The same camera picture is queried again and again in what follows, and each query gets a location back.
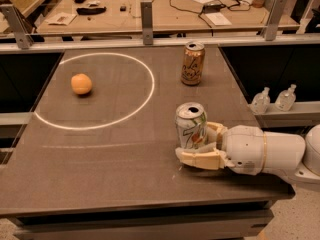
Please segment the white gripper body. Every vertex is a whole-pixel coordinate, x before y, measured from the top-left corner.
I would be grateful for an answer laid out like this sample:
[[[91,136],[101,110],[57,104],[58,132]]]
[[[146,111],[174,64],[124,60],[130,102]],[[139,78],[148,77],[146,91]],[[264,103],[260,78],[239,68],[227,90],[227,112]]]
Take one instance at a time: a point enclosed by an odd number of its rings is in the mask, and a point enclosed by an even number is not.
[[[226,166],[238,174],[259,174],[264,163],[265,140],[258,127],[238,125],[230,128],[222,140]]]

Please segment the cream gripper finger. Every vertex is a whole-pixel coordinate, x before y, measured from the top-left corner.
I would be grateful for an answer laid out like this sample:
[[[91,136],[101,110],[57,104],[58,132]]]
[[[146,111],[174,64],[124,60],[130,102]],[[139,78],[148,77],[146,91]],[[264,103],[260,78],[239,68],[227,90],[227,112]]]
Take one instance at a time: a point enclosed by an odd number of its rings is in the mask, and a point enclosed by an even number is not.
[[[223,135],[228,131],[228,128],[221,123],[207,123],[207,142],[216,143],[218,148],[222,147]]]
[[[219,170],[225,167],[226,153],[216,148],[216,143],[210,143],[198,149],[175,149],[179,161],[185,165],[206,169]]]

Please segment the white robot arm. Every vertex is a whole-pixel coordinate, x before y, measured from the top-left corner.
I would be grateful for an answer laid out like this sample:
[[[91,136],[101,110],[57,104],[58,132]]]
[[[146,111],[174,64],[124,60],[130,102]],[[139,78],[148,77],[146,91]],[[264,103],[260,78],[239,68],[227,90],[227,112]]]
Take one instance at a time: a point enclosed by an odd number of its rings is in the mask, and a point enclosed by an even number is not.
[[[238,125],[207,124],[208,143],[198,149],[178,147],[176,156],[188,166],[206,170],[229,168],[238,174],[273,174],[289,184],[319,187],[319,128],[306,137]]]

